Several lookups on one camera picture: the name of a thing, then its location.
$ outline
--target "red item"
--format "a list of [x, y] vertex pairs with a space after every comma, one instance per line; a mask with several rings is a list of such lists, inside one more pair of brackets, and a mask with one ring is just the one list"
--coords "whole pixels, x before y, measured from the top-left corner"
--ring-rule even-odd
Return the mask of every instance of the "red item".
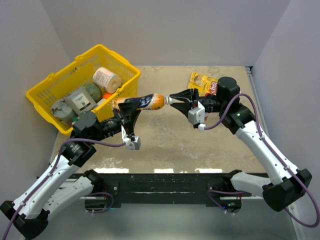
[[103, 95], [102, 95], [102, 98], [103, 99], [108, 99], [112, 96], [113, 93], [108, 93], [108, 92], [105, 92]]

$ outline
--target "cable clip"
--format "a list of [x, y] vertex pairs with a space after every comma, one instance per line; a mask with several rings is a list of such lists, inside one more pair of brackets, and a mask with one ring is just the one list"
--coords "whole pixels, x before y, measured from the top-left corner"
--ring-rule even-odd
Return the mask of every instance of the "cable clip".
[[198, 129], [201, 131], [201, 132], [204, 132], [206, 130], [206, 125], [203, 124], [203, 123], [200, 123], [199, 126], [198, 126]]

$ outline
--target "black metal bar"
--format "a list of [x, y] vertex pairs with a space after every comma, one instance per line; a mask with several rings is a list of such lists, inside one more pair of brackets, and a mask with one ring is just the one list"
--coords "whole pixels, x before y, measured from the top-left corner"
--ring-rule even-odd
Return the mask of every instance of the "black metal bar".
[[[266, 173], [251, 174], [268, 177]], [[225, 184], [225, 173], [99, 173], [98, 175], [104, 181], [103, 190], [114, 196], [114, 208], [120, 208], [121, 204], [202, 204], [216, 207], [207, 194], [210, 188], [225, 192], [234, 191]], [[78, 179], [81, 176], [80, 173], [73, 174], [70, 179]], [[213, 193], [211, 196], [227, 209], [241, 208], [240, 201], [220, 199], [225, 196], [223, 194]], [[87, 199], [86, 202], [91, 206], [90, 209], [94, 208], [92, 207], [94, 200]], [[97, 208], [101, 207], [101, 200], [97, 200], [96, 203], [99, 205]]]

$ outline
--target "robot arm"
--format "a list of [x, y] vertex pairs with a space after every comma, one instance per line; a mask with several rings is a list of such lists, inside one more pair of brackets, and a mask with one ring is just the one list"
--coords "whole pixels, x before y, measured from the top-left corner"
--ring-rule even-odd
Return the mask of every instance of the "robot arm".
[[[255, 116], [257, 113], [253, 115], [249, 108], [242, 105], [239, 96], [247, 95], [240, 93], [240, 87], [231, 77], [222, 77], [218, 80], [216, 95], [199, 97], [197, 89], [188, 89], [170, 95], [171, 98], [182, 101], [173, 103], [171, 106], [182, 112], [194, 128], [204, 131], [222, 123], [247, 145], [262, 164], [269, 178], [236, 170], [232, 172], [229, 181], [235, 190], [263, 197], [273, 210], [279, 212], [305, 194], [303, 187], [292, 173], [306, 187], [309, 186], [312, 175], [307, 169], [299, 170], [280, 152], [261, 129], [258, 116]], [[212, 127], [207, 127], [205, 112], [219, 113], [220, 121]], [[284, 160], [285, 165], [276, 155]]]
[[[14, 201], [5, 201], [0, 206], [7, 218], [14, 219], [13, 224], [26, 239], [34, 239], [47, 227], [48, 220], [101, 185], [99, 175], [89, 171], [88, 174], [62, 187], [62, 184], [96, 152], [93, 144], [110, 147], [125, 145], [131, 150], [140, 148], [140, 138], [134, 134], [135, 122], [140, 113], [136, 110], [138, 105], [139, 103], [121, 103], [114, 112], [115, 117], [102, 122], [99, 122], [91, 111], [82, 113], [73, 125], [70, 139], [62, 144], [48, 169], [20, 197]], [[100, 142], [120, 132], [123, 144], [111, 145]]]

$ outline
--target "floor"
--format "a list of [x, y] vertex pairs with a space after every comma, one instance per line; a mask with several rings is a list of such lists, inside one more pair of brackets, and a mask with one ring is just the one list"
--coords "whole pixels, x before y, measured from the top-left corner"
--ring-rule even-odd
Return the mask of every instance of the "floor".
[[[192, 72], [220, 78], [233, 77], [242, 93], [253, 97], [243, 66], [140, 66], [138, 94], [160, 93], [164, 96], [187, 88]], [[247, 99], [241, 102], [249, 106]], [[211, 113], [207, 126], [219, 120]], [[176, 109], [165, 106], [157, 111], [143, 111], [135, 125], [135, 134], [141, 138], [140, 150], [124, 147], [110, 148], [97, 145], [97, 152], [79, 170], [94, 169], [100, 173], [195, 173], [230, 172], [240, 169], [248, 173], [265, 172], [251, 151], [222, 124], [210, 131], [193, 129]], [[58, 133], [55, 152], [67, 139]], [[105, 140], [120, 143], [118, 134]]]

